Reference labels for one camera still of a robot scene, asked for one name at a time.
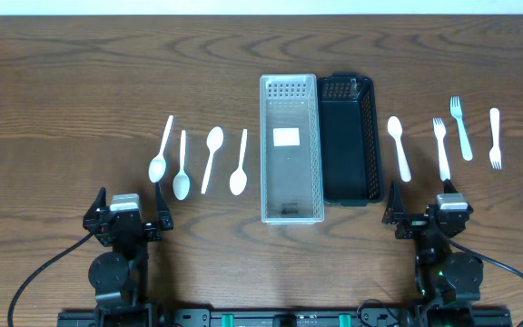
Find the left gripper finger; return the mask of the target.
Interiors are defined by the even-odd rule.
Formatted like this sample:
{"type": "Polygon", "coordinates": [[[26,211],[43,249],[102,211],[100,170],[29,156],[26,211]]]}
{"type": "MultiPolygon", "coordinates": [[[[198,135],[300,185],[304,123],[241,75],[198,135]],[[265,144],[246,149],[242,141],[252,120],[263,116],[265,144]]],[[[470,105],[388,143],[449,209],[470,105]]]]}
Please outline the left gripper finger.
{"type": "Polygon", "coordinates": [[[92,205],[86,212],[86,217],[95,218],[97,210],[102,207],[105,207],[105,206],[106,206],[106,190],[104,187],[101,187],[95,200],[93,201],[92,205]]]}
{"type": "Polygon", "coordinates": [[[171,214],[168,205],[166,204],[162,189],[159,182],[154,184],[155,188],[155,201],[156,201],[156,211],[161,222],[170,222],[171,214]]]}

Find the white plastic fork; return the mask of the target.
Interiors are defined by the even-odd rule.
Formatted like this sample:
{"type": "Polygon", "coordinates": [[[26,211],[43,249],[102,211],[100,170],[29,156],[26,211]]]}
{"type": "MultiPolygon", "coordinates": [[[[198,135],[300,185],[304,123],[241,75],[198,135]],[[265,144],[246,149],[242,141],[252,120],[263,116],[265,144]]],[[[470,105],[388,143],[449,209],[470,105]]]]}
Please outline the white plastic fork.
{"type": "Polygon", "coordinates": [[[438,145],[439,176],[442,181],[445,181],[450,178],[449,162],[444,144],[444,138],[446,136],[447,130],[445,124],[440,118],[434,117],[432,122],[438,145]]]}
{"type": "Polygon", "coordinates": [[[492,107],[489,110],[490,127],[492,133],[492,147],[489,150],[489,160],[493,169],[502,169],[502,157],[499,146],[499,119],[500,112],[496,107],[492,107]]]}

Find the pale blue plastic fork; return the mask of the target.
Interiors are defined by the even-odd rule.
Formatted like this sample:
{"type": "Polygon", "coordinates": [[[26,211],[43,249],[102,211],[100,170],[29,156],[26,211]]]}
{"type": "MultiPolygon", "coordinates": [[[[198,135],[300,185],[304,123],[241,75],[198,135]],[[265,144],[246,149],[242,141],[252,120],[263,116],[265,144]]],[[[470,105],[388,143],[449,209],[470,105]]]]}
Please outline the pale blue plastic fork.
{"type": "Polygon", "coordinates": [[[459,131],[459,144],[461,154],[464,160],[471,161],[473,159],[473,153],[471,150],[469,138],[467,131],[465,129],[463,121],[463,113],[461,109],[461,103],[458,96],[452,96],[450,98],[450,113],[452,117],[456,120],[458,131],[459,131]]]}

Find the white plastic spoon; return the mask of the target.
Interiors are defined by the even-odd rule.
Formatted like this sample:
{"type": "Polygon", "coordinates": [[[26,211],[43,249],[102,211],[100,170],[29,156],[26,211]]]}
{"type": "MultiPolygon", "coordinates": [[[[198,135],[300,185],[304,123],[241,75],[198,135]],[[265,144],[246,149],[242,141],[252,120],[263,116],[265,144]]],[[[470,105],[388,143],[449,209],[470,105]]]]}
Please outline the white plastic spoon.
{"type": "Polygon", "coordinates": [[[403,182],[411,181],[411,172],[408,165],[408,161],[404,152],[404,148],[401,141],[402,136],[402,125],[397,116],[391,116],[387,123],[387,130],[390,136],[395,141],[396,152],[398,157],[398,164],[400,170],[400,178],[403,182]]]}
{"type": "Polygon", "coordinates": [[[207,187],[211,178],[213,158],[215,153],[222,147],[223,139],[224,135],[220,126],[213,127],[213,129],[209,132],[207,136],[206,145],[209,149],[209,157],[202,179],[201,194],[206,194],[207,187]]]}
{"type": "Polygon", "coordinates": [[[191,182],[188,174],[185,172],[185,154],[186,154],[186,131],[181,131],[180,154],[179,154],[179,172],[173,179],[173,192],[175,197],[182,201],[190,191],[191,182]]]}
{"type": "Polygon", "coordinates": [[[243,162],[247,146],[248,131],[242,130],[242,139],[240,143],[239,162],[236,170],[230,177],[230,191],[233,195],[237,196],[243,192],[247,184],[247,174],[243,169],[243,162]]]}
{"type": "Polygon", "coordinates": [[[173,127],[174,116],[170,115],[167,119],[163,130],[163,137],[158,154],[150,161],[148,168],[148,176],[152,183],[159,182],[166,171],[166,160],[164,158],[164,150],[173,127]]]}

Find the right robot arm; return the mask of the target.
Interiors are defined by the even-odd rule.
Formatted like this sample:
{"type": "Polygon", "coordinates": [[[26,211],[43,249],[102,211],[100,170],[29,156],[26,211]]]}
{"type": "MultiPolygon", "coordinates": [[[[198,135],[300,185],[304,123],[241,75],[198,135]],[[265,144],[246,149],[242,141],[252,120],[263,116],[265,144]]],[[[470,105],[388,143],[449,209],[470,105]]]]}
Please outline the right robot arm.
{"type": "Polygon", "coordinates": [[[398,326],[472,326],[470,305],[480,299],[483,262],[451,249],[452,237],[463,232],[473,208],[451,181],[424,213],[406,213],[400,185],[390,185],[382,222],[396,227],[398,240],[415,243],[415,283],[422,299],[397,317],[398,326]]]}

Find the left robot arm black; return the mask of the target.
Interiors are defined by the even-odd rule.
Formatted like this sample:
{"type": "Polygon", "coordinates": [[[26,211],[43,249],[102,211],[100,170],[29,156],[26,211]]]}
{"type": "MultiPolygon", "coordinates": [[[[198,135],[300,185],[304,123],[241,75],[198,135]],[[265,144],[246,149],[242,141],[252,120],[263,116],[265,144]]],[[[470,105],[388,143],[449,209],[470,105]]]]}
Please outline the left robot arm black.
{"type": "Polygon", "coordinates": [[[88,279],[95,289],[97,326],[170,326],[172,318],[158,302],[147,298],[148,243],[159,242],[173,228],[169,207],[156,183],[157,220],[145,223],[139,195],[115,196],[106,203],[101,188],[83,217],[83,228],[112,250],[96,257],[88,279]]]}

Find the black plastic basket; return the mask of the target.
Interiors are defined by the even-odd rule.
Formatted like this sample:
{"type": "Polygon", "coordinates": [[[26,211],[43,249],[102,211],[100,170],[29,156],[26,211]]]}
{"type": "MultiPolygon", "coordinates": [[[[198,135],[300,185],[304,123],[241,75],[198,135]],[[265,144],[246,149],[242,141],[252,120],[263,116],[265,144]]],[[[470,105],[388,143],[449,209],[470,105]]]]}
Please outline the black plastic basket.
{"type": "Polygon", "coordinates": [[[374,83],[338,73],[318,80],[324,201],[361,207],[384,198],[374,83]]]}

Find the clear plastic basket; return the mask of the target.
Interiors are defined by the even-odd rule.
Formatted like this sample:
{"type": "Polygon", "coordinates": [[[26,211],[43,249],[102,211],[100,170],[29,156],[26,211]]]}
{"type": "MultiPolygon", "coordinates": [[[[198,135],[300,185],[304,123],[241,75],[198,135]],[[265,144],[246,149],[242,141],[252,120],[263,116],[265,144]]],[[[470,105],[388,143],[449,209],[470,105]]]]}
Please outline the clear plastic basket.
{"type": "Polygon", "coordinates": [[[260,78],[261,220],[315,224],[325,218],[317,79],[313,74],[260,78]],[[273,145],[274,128],[295,127],[299,146],[273,145]]]}

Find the white label in clear basket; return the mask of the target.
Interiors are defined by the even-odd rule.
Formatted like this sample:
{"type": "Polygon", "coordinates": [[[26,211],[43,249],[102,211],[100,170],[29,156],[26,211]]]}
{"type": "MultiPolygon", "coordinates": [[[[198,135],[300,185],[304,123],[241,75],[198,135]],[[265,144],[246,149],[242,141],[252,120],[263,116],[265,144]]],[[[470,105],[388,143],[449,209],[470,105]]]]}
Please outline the white label in clear basket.
{"type": "Polygon", "coordinates": [[[295,127],[274,128],[272,130],[272,135],[273,145],[275,147],[299,146],[301,143],[299,129],[295,127]]]}

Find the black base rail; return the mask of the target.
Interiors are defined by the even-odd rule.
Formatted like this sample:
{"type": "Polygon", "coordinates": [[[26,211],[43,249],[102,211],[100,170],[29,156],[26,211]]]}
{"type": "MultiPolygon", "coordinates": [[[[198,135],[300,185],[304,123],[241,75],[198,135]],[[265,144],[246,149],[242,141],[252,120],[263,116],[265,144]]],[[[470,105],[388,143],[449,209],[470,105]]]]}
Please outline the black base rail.
{"type": "Polygon", "coordinates": [[[359,311],[247,312],[179,310],[162,318],[143,312],[139,318],[95,318],[92,312],[60,312],[60,327],[89,326],[172,326],[172,327],[358,327],[358,326],[510,326],[509,311],[500,309],[434,309],[425,319],[418,319],[406,309],[364,307],[359,311]]]}

